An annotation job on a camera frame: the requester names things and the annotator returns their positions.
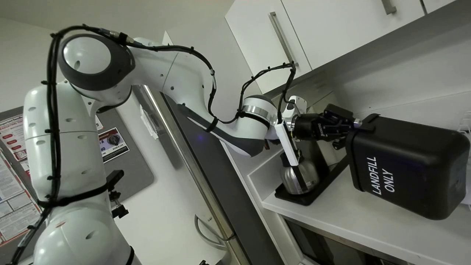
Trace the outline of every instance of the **cabinet handle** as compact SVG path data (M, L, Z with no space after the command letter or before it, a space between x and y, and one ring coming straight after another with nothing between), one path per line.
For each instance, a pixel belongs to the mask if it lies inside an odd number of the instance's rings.
M269 16L270 16L272 25L274 26L274 29L276 29L276 32L277 32L277 37L279 37L279 40L280 40L280 43L282 43L282 47L283 47L283 50L285 50L285 53L286 53L286 57L288 57L291 62L294 62L294 63L297 65L297 68L298 68L298 62L295 60L294 52L292 52L292 49L291 49L291 46L289 46L289 41L286 40L286 35L285 35L285 32L283 32L283 29L282 29L282 25L280 25L280 22L279 22L277 13L276 13L276 12L270 12Z
M392 0L382 0L386 15L395 15L398 13L397 6L392 3Z

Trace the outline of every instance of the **ceiling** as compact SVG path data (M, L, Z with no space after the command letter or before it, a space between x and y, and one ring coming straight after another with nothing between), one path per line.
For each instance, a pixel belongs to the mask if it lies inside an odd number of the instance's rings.
M74 24L163 37L224 18L233 0L0 0L0 16L60 29Z

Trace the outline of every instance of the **poster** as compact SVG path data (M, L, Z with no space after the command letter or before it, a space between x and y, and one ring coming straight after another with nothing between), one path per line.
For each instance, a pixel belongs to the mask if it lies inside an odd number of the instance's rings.
M0 121L0 138L18 162L27 160L23 115Z
M123 156L130 150L129 144L120 134L118 128L113 128L101 132L101 150L104 162L110 162L118 156Z
M0 247L27 231L40 209L5 156L0 156Z

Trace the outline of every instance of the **white cabinet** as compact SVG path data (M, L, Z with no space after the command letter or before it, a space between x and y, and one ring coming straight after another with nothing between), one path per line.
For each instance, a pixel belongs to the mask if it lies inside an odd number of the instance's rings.
M283 0L313 68L422 16L420 0Z
M454 0L425 0L426 9L429 13L453 3Z
M280 0L236 0L226 19L254 75L289 62L289 53L298 63L298 77L313 69ZM260 78L258 85L267 93L288 77L289 71L276 71Z

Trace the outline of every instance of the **white shelf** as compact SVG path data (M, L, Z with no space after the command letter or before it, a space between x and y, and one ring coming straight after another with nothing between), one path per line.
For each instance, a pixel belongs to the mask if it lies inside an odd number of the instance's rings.
M252 178L263 178L264 171L269 168L261 168ZM471 264L469 208L460 206L445 221L426 219L355 190L350 168L311 206L280 200L274 193L261 199L269 211L411 264Z

